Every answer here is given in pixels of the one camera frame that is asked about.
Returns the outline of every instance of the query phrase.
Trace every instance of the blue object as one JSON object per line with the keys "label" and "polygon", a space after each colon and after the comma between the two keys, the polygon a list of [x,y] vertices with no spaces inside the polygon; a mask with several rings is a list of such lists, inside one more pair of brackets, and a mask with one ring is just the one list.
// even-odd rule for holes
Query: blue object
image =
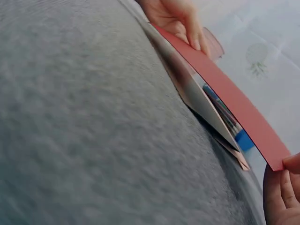
{"label": "blue object", "polygon": [[254,143],[244,130],[241,130],[234,139],[243,151],[247,151],[254,146]]}
{"label": "blue object", "polygon": [[205,84],[203,86],[203,90],[206,91],[207,93],[209,93],[215,100],[219,100],[219,97],[215,94],[215,92],[207,84]]}

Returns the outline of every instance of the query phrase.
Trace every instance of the gray fabric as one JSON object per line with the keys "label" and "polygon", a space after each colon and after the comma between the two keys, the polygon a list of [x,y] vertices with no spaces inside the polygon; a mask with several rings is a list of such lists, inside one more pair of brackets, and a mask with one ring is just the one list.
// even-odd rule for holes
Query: gray fabric
{"label": "gray fabric", "polygon": [[2,225],[252,224],[213,148],[116,0],[0,1]]}

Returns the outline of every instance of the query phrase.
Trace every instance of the finger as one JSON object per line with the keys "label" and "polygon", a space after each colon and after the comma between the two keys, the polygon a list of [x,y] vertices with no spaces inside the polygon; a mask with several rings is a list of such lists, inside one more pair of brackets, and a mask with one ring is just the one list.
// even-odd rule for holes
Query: finger
{"label": "finger", "polygon": [[274,215],[286,210],[280,193],[281,172],[274,172],[267,165],[263,178],[263,208],[268,223],[274,220]]}
{"label": "finger", "polygon": [[187,29],[187,39],[190,45],[196,49],[200,50],[200,41],[199,41],[199,34],[200,34],[200,26],[197,20],[197,13],[195,12],[194,8],[190,9],[190,13],[185,15],[183,18],[183,24]]}
{"label": "finger", "polygon": [[176,37],[180,38],[181,40],[183,40],[184,42],[186,42],[187,44],[189,44],[188,42],[188,38],[185,34],[180,34],[180,33],[177,33],[175,34]]}
{"label": "finger", "polygon": [[207,43],[206,37],[204,35],[203,28],[200,28],[199,42],[200,42],[201,51],[204,54],[206,54],[209,58],[211,58],[210,48]]}
{"label": "finger", "polygon": [[300,175],[290,173],[292,187],[294,189],[295,196],[297,200],[300,202]]}
{"label": "finger", "polygon": [[166,24],[163,28],[172,34],[180,33],[180,34],[186,35],[186,33],[187,33],[186,28],[184,27],[182,22],[180,22],[178,20],[175,20],[175,21],[172,21],[172,22]]}
{"label": "finger", "polygon": [[289,209],[298,207],[300,203],[296,199],[291,183],[290,172],[288,170],[284,170],[281,174],[280,187],[281,196],[286,208]]}
{"label": "finger", "polygon": [[300,153],[283,160],[285,168],[294,174],[300,174]]}

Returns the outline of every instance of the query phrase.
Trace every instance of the pineapple print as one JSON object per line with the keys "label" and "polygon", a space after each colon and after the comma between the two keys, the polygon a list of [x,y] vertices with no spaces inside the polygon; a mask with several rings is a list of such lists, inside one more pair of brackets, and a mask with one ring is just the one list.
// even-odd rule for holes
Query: pineapple print
{"label": "pineapple print", "polygon": [[265,59],[268,56],[268,48],[262,43],[257,43],[249,46],[246,52],[246,60],[251,65],[249,70],[257,77],[265,75],[267,72]]}

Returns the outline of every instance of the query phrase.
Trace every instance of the fingernail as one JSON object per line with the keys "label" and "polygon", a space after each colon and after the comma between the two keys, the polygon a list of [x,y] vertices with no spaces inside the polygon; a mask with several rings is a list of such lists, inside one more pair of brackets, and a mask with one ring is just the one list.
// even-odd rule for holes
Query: fingernail
{"label": "fingernail", "polygon": [[200,44],[198,40],[193,41],[193,48],[196,49],[197,51],[200,50]]}

